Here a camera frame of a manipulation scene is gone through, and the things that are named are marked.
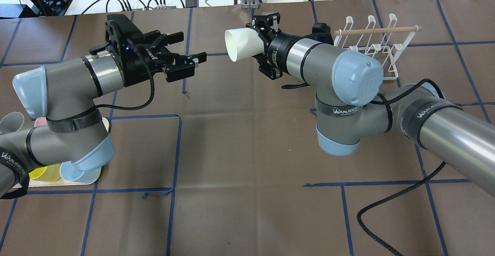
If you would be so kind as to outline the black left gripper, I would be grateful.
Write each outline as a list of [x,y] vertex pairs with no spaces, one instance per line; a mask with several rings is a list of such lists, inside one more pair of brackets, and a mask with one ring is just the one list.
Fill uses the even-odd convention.
[[123,85],[132,86],[149,79],[146,67],[151,75],[162,71],[168,83],[186,79],[195,75],[199,64],[206,62],[207,53],[196,55],[171,55],[173,62],[163,67],[154,64],[154,53],[162,52],[169,44],[184,41],[184,33],[162,34],[158,30],[143,33],[126,15],[108,14],[105,23],[105,40],[117,66],[122,72]]

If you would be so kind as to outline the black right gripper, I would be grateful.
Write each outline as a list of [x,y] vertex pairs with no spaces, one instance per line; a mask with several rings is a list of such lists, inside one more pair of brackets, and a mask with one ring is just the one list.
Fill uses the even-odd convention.
[[271,80],[281,78],[283,71],[275,66],[269,55],[269,46],[274,38],[281,32],[279,29],[280,13],[278,12],[262,12],[255,14],[251,23],[247,27],[255,30],[258,37],[262,40],[262,51],[253,55],[256,62],[259,64],[260,73],[264,74]]

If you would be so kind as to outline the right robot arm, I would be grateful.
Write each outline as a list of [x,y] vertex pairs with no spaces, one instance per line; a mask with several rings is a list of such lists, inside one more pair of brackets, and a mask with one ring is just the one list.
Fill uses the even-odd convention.
[[306,36],[284,33],[279,13],[246,24],[257,40],[253,57],[270,79],[289,74],[315,87],[317,138],[322,150],[347,156],[362,138],[401,130],[479,187],[494,195],[494,126],[447,101],[429,79],[380,93],[382,64],[334,46],[329,26]]

